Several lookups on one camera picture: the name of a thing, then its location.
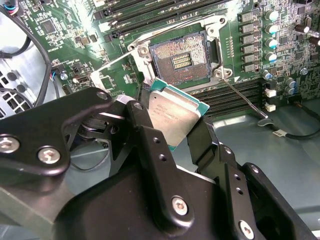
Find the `black cable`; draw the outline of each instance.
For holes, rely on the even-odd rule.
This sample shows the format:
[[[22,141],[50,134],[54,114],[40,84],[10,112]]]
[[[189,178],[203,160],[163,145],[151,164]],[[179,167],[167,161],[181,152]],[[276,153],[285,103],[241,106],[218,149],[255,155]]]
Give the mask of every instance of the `black cable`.
[[[319,122],[320,122],[320,115],[317,114],[316,112],[310,110],[309,108],[307,108],[306,106],[303,106],[302,104],[298,103],[298,102],[295,102],[293,104],[294,106],[298,107],[298,108],[301,108],[302,110],[304,110],[309,116],[317,119]],[[271,128],[273,130],[273,132],[276,132],[276,131],[282,131],[284,132],[283,130],[281,130],[279,127],[277,127],[276,125],[273,125],[273,124],[269,124],[267,125],[269,128]],[[317,131],[311,133],[311,134],[308,134],[308,135],[294,135],[294,134],[290,134],[290,133],[287,133],[287,132],[284,132],[285,133],[285,137],[288,138],[288,139],[293,139],[293,140],[308,140],[308,139],[311,139],[311,138],[314,138],[316,137],[318,134],[320,134],[320,129],[318,129]]]
[[[294,105],[298,108],[301,108],[302,110],[304,110],[309,116],[317,119],[320,122],[320,115],[317,114],[316,112],[310,110],[309,108],[307,108],[306,106],[303,106],[300,103],[294,103]],[[317,136],[320,133],[320,128],[315,131],[314,133],[308,134],[308,135],[294,135],[294,134],[289,134],[287,133],[285,135],[286,138],[288,139],[294,139],[294,140],[307,140],[307,139],[311,139],[315,136]]]
[[[34,107],[37,107],[44,103],[45,97],[47,94],[48,84],[50,81],[51,61],[50,61],[48,52],[41,45],[41,43],[31,34],[31,32],[29,32],[28,28],[24,25],[24,23],[20,20],[19,17],[11,17],[3,6],[0,7],[0,12],[3,13],[8,18],[10,18],[16,25],[18,25],[21,28],[21,30],[31,39],[31,41],[37,47],[37,49],[39,50],[40,54],[43,57],[46,68],[45,68],[45,73],[43,76],[43,81],[39,90],[38,97],[36,98],[36,101],[34,103]]]
[[[29,99],[26,98],[23,94],[21,94],[21,93],[18,92],[17,90],[10,89],[10,88],[0,87],[0,92],[10,92],[10,93],[17,94],[19,97],[21,97],[23,100],[25,100],[25,102],[29,105],[29,107],[30,107],[31,109],[33,108],[33,105],[32,105],[32,103],[29,101]]]
[[[106,160],[109,158],[110,155],[110,149],[108,146],[108,150],[106,151],[106,155],[102,158],[101,161],[99,161],[96,165],[89,167],[89,168],[81,168],[78,165],[74,164],[73,162],[71,162],[71,166],[74,167],[75,169],[81,171],[81,172],[91,172],[93,170],[96,170],[97,168],[99,168],[102,164],[104,164],[106,162]]]
[[[8,53],[0,50],[0,59],[12,59],[13,57],[22,54],[28,49],[28,47],[30,46],[30,43],[31,43],[31,39],[27,36],[23,46],[18,51],[13,53]]]

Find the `black mechanical arm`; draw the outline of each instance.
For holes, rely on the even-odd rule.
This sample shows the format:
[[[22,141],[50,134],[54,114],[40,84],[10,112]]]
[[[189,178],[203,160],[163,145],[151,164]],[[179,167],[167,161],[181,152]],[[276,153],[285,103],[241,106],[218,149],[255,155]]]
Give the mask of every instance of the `black mechanical arm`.
[[[70,150],[108,141],[110,177],[74,196]],[[0,124],[3,219],[55,240],[316,239],[256,165],[237,164],[200,119],[187,136],[198,173],[177,167],[147,108],[98,88]]]

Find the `silver screw head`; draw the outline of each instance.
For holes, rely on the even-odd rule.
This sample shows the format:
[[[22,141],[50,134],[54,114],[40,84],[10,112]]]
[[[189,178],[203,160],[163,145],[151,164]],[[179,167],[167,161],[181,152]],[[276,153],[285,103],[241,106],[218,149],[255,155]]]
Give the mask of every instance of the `silver screw head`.
[[[38,158],[45,164],[55,164],[60,160],[60,152],[52,147],[42,148],[38,152]]]
[[[147,47],[143,46],[140,48],[140,53],[144,55],[144,54],[149,53],[149,50]]]
[[[10,154],[18,150],[20,143],[11,136],[0,137],[0,153]]]
[[[225,150],[228,154],[232,154],[232,151],[231,151],[230,148],[228,148],[227,146],[224,147],[224,150]]]
[[[221,71],[219,71],[219,70],[215,71],[215,72],[214,72],[214,76],[215,76],[216,78],[219,78],[219,77],[221,76]]]
[[[246,223],[245,221],[241,220],[239,222],[239,227],[241,229],[241,232],[245,235],[245,237],[247,239],[254,239],[255,238],[255,234],[254,231],[251,229],[251,227],[248,225],[248,223]]]
[[[172,206],[174,211],[181,216],[186,215],[188,212],[188,206],[186,202],[183,201],[180,197],[174,197],[172,199]]]
[[[302,68],[302,69],[300,70],[300,74],[303,75],[303,76],[304,76],[304,75],[307,75],[308,72],[309,72],[309,71],[308,71],[308,69],[306,69],[306,68]]]
[[[107,94],[105,94],[103,91],[98,91],[98,92],[96,93],[96,95],[97,95],[99,98],[103,99],[103,100],[107,100],[107,99],[108,99]]]
[[[68,80],[68,75],[63,72],[63,73],[60,74],[60,79],[63,80],[63,81]]]
[[[259,169],[255,165],[251,165],[251,168],[256,174],[259,173]]]

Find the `white connector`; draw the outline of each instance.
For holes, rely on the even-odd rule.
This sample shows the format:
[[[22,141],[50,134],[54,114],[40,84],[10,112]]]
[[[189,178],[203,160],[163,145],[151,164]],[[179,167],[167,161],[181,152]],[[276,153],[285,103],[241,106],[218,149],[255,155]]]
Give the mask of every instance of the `white connector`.
[[[273,111],[275,111],[275,110],[277,109],[277,106],[274,105],[274,104],[268,104],[268,103],[266,103],[266,104],[265,104],[265,109],[266,109],[269,113],[271,113],[271,112],[273,112]]]
[[[277,91],[276,90],[265,89],[264,91],[265,91],[265,95],[268,98],[273,98],[273,97],[277,96]]]

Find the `motherboard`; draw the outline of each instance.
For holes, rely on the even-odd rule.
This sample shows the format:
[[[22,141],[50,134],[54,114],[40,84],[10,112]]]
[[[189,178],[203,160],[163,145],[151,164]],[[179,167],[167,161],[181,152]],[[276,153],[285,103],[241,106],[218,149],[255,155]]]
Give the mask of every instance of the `motherboard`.
[[[155,78],[216,119],[320,97],[318,0],[22,0],[66,94],[137,98]]]

